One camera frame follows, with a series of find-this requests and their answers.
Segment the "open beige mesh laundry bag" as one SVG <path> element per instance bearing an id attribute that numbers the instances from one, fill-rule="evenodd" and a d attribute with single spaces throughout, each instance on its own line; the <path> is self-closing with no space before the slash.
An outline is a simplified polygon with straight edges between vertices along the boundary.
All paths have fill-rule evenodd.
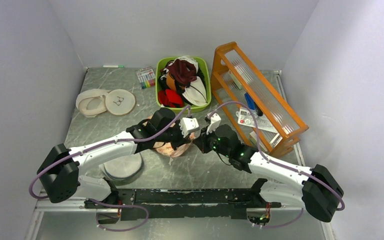
<path id="1" fill-rule="evenodd" d="M 75 106 L 79 112 L 87 118 L 94 118 L 108 109 L 105 104 L 105 98 L 110 90 L 90 89 L 81 92 L 75 101 Z"/>

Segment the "maroon bra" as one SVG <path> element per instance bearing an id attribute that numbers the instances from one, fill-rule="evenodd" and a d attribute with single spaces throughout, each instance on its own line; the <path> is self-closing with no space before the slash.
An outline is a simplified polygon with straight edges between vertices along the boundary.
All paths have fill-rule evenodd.
<path id="1" fill-rule="evenodd" d="M 174 77 L 174 80 L 181 85 L 189 86 L 191 82 L 197 80 L 197 68 L 187 60 L 174 60 L 166 67 L 168 72 Z"/>

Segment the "white digital timer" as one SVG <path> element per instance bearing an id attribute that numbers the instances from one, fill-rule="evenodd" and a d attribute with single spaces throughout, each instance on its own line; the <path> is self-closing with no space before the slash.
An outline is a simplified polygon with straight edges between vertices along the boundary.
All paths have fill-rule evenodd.
<path id="1" fill-rule="evenodd" d="M 255 114 L 253 110 L 248 111 L 244 107 L 240 107 L 238 111 L 236 111 L 236 117 L 237 117 L 237 123 L 239 125 L 255 128 L 256 127 L 256 120 L 258 119 L 258 116 Z"/>

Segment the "black bra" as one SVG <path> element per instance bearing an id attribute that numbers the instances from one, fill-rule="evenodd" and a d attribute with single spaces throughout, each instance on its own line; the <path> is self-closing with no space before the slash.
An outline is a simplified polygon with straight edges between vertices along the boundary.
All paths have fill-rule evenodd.
<path id="1" fill-rule="evenodd" d="M 167 80 L 167 74 L 168 73 L 170 73 L 172 75 L 172 73 L 170 72 L 168 67 L 171 66 L 173 63 L 174 63 L 174 60 L 170 60 L 170 61 L 168 61 L 168 63 L 162 69 L 159 70 L 160 76 L 158 77 L 158 83 L 160 84 L 160 87 L 163 90 L 169 89 L 167 84 L 166 84 L 166 80 Z M 176 89 L 177 89 L 176 92 L 179 95 L 181 95 L 183 93 L 183 89 L 182 89 L 181 85 L 177 81 L 176 81 Z"/>

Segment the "red bra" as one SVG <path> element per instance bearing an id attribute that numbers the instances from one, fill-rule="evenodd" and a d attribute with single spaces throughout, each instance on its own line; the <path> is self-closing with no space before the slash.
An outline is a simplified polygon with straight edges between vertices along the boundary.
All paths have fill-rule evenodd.
<path id="1" fill-rule="evenodd" d="M 180 95 L 172 89 L 163 89 L 157 93 L 157 99 L 161 105 L 168 108 L 183 108 L 184 101 Z"/>

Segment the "white bra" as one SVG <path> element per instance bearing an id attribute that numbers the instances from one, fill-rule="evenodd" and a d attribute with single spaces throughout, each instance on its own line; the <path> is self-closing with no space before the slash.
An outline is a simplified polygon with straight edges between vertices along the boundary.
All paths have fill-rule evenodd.
<path id="1" fill-rule="evenodd" d="M 182 96 L 188 103 L 195 106 L 202 107 L 208 103 L 206 88 L 199 76 L 196 77 L 196 80 L 190 82 L 188 87 L 184 88 Z"/>

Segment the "pack of coloured markers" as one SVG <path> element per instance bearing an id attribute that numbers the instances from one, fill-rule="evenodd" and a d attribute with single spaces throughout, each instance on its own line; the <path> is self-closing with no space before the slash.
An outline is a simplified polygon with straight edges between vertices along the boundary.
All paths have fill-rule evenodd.
<path id="1" fill-rule="evenodd" d="M 142 89 L 155 86 L 156 74 L 151 66 L 139 69 L 135 72 L 135 74 Z"/>

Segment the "orange bra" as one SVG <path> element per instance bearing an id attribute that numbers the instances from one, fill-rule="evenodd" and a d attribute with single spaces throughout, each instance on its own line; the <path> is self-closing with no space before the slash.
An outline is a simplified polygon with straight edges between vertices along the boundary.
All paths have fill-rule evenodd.
<path id="1" fill-rule="evenodd" d="M 169 89 L 171 89 L 173 91 L 177 91 L 176 80 L 174 79 L 174 77 L 170 73 L 168 73 L 166 75 L 166 84 L 167 84 Z"/>

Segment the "round white blue-trimmed laundry bag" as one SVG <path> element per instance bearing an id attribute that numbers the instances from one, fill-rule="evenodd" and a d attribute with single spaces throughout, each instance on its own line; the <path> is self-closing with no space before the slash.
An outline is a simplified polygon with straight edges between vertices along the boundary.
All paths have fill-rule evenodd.
<path id="1" fill-rule="evenodd" d="M 122 181 L 136 175 L 143 167 L 143 158 L 140 153 L 114 158 L 99 165 L 104 175 L 115 181 Z"/>

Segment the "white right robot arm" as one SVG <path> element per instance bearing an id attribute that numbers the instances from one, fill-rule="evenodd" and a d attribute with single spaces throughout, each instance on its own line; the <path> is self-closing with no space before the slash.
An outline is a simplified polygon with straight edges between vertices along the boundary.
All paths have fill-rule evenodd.
<path id="1" fill-rule="evenodd" d="M 267 202 L 292 205 L 325 223 L 345 208 L 343 189 L 323 165 L 299 166 L 269 156 L 242 143 L 227 124 L 210 133 L 203 128 L 193 143 L 204 154 L 214 151 L 227 157 L 230 165 L 239 171 L 272 179 L 250 193 L 250 202 L 255 207 Z"/>

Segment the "peach floral mesh laundry bag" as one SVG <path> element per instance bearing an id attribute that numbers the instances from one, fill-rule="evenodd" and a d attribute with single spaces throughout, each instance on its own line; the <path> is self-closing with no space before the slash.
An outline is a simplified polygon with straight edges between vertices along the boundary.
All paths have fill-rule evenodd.
<path id="1" fill-rule="evenodd" d="M 197 133 L 197 131 L 192 131 L 184 136 L 181 120 L 178 119 L 152 140 L 150 149 L 166 157 L 179 157 L 191 146 L 192 141 L 198 136 Z"/>

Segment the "green white marker pen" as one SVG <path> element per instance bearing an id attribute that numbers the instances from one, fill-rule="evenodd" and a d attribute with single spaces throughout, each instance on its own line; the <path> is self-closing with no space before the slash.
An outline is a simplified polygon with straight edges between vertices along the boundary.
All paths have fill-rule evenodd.
<path id="1" fill-rule="evenodd" d="M 103 65 L 103 68 L 124 68 L 124 65 Z"/>

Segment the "blue stapler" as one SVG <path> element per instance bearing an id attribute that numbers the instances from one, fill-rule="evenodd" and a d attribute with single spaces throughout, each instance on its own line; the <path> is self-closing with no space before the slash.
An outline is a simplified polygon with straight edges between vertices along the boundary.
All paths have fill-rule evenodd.
<path id="1" fill-rule="evenodd" d="M 254 100 L 252 99 L 252 97 L 246 92 L 244 94 L 244 98 L 246 100 L 246 103 L 247 103 L 247 106 L 251 109 L 251 110 L 255 110 L 256 109 L 256 105 L 255 105 L 255 102 Z"/>

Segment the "green plastic basket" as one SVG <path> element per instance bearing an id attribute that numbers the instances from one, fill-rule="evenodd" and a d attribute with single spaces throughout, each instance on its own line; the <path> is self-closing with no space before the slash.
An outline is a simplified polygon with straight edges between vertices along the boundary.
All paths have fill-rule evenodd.
<path id="1" fill-rule="evenodd" d="M 200 57 L 196 57 L 196 56 L 188 56 L 188 55 L 184 55 L 184 56 L 172 56 L 172 57 L 166 57 L 166 58 L 163 58 L 161 59 L 158 64 L 157 64 L 157 79 L 156 79 L 156 90 L 155 90 L 155 94 L 156 94 L 156 102 L 158 105 L 160 105 L 161 107 L 165 107 L 163 106 L 162 104 L 159 103 L 158 101 L 158 92 L 160 90 L 163 90 L 158 82 L 158 77 L 160 76 L 160 70 L 168 63 L 168 61 L 171 61 L 171 60 L 187 60 L 188 62 L 190 63 L 193 63 L 195 65 L 195 67 L 197 68 L 197 77 L 200 77 L 203 84 L 204 84 L 204 87 L 205 87 L 205 90 L 206 90 L 206 97 L 207 97 L 207 100 L 208 100 L 208 103 L 204 106 L 196 106 L 196 105 L 192 105 L 191 103 L 187 102 L 185 100 L 185 98 L 182 96 L 182 94 L 179 94 L 180 97 L 182 98 L 183 102 L 184 102 L 184 107 L 187 106 L 187 105 L 190 105 L 191 106 L 191 111 L 193 113 L 197 113 L 197 112 L 201 112 L 203 111 L 206 107 L 209 106 L 209 104 L 211 103 L 211 100 L 212 100 L 212 97 L 211 97 L 211 84 L 210 84 L 210 77 L 209 77 L 209 70 L 208 70 L 208 66 L 207 66 L 207 63 L 204 59 L 200 58 Z M 185 87 L 188 87 L 188 86 L 185 86 L 185 85 L 182 85 L 180 84 L 181 88 L 183 89 L 183 92 L 185 90 Z M 171 110 L 173 110 L 174 112 L 178 113 L 181 109 L 181 108 L 173 108 L 173 107 L 167 107 Z"/>

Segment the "green white staple box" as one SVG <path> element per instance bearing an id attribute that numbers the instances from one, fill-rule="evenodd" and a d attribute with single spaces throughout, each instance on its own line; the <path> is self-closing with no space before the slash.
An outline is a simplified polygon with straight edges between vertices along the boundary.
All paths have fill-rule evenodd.
<path id="1" fill-rule="evenodd" d="M 231 77 L 232 81 L 234 82 L 234 87 L 237 88 L 238 90 L 242 90 L 243 86 L 242 86 L 241 82 L 233 74 L 233 72 L 231 70 L 229 70 L 228 74 Z"/>

